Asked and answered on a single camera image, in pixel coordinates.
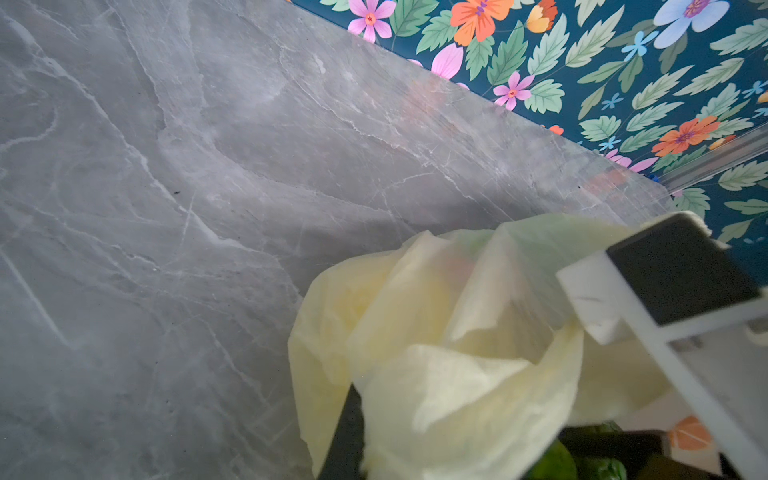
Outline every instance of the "yellow plastic bag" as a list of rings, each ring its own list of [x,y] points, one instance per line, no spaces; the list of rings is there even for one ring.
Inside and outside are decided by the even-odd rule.
[[[669,385],[639,342],[585,339],[554,276],[634,231],[546,214],[420,233],[320,274],[288,342],[314,474],[351,382],[369,480],[519,478],[564,425],[660,396]]]

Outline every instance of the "gray marble surface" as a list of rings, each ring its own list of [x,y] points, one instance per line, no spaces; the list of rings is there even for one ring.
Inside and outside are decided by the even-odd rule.
[[[424,229],[670,209],[284,0],[0,16],[5,480],[310,478],[286,338],[320,271]]]

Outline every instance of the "small blue flower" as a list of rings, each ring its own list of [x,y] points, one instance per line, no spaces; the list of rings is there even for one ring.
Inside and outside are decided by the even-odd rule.
[[[637,56],[642,57],[648,52],[648,49],[644,47],[645,44],[647,44],[649,41],[656,38],[656,36],[659,35],[658,31],[655,31],[648,35],[647,37],[643,38],[645,34],[642,30],[640,30],[637,34],[634,36],[634,45],[627,45],[626,47],[621,49],[621,53],[626,53],[627,57],[624,59],[624,61],[630,61],[632,57],[634,57],[634,54],[637,53]]]
[[[764,82],[760,82],[760,80],[756,81],[755,83],[752,84],[752,88],[748,88],[743,92],[744,98],[751,97],[752,95],[755,95],[755,94],[759,95],[763,93],[765,91],[763,87],[765,87],[766,85],[768,85],[768,81],[764,81]]]
[[[619,97],[619,94],[615,93],[610,100],[603,100],[603,108],[601,108],[601,110],[605,110],[606,108],[616,108],[616,104],[622,100],[624,100],[624,98]]]
[[[613,137],[607,139],[606,141],[604,141],[603,143],[599,144],[598,147],[600,147],[600,151],[603,151],[603,150],[607,150],[609,148],[613,148],[615,144],[618,144],[620,142],[621,142],[621,140],[616,140],[616,137],[613,136]]]

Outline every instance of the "pink petal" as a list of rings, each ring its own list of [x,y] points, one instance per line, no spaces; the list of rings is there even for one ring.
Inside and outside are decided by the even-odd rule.
[[[728,2],[712,2],[701,11],[699,15],[694,17],[690,27],[694,31],[707,30],[712,25],[715,25],[722,17],[728,12],[730,3]]]
[[[646,160],[639,161],[635,165],[632,165],[630,167],[630,170],[632,170],[633,172],[641,172],[646,168],[650,167],[651,165],[655,164],[658,159],[659,157],[651,157]]]
[[[395,7],[397,4],[392,0],[384,0],[381,5],[376,9],[373,14],[376,18],[389,18],[395,13]]]
[[[667,3],[662,5],[659,11],[656,12],[654,25],[662,26],[682,18],[689,4],[690,0],[667,0]]]
[[[517,90],[519,82],[520,82],[520,74],[517,71],[515,71],[515,73],[509,76],[509,89]]]
[[[672,25],[666,27],[664,31],[661,32],[661,35],[656,37],[654,47],[661,49],[672,45],[683,36],[683,33],[688,29],[690,22],[691,20],[688,17],[682,17],[675,20]]]
[[[366,29],[366,20],[364,18],[356,18],[349,23],[349,27],[346,29],[355,35],[360,35]]]
[[[518,100],[528,100],[531,95],[532,93],[530,90],[518,90],[518,92],[515,94],[515,97]]]
[[[379,37],[381,38],[392,37],[392,29],[389,27],[389,24],[387,22],[376,20],[376,23],[373,24],[373,27],[376,29],[376,33],[379,34]]]
[[[362,3],[362,0],[349,0],[349,10],[358,17],[365,17],[368,15],[368,7]]]
[[[632,159],[629,157],[625,157],[623,155],[617,155],[613,158],[611,158],[614,162],[621,165],[622,167],[629,167],[629,165],[632,163]]]
[[[464,48],[451,43],[432,60],[432,73],[450,80],[458,73],[464,61]]]
[[[373,25],[366,25],[366,33],[362,37],[365,41],[376,43],[376,30],[373,29]]]
[[[520,83],[518,83],[518,90],[522,88],[527,88],[530,84],[533,83],[533,77],[535,75],[529,75],[528,77],[523,78]]]
[[[493,89],[494,95],[506,95],[509,93],[509,87],[506,85],[499,85]]]

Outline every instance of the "floral wallpaper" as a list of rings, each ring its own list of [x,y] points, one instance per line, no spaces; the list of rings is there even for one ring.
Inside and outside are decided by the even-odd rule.
[[[768,120],[768,0],[293,3],[650,177]]]
[[[673,194],[678,210],[698,214],[731,257],[768,285],[768,154]]]

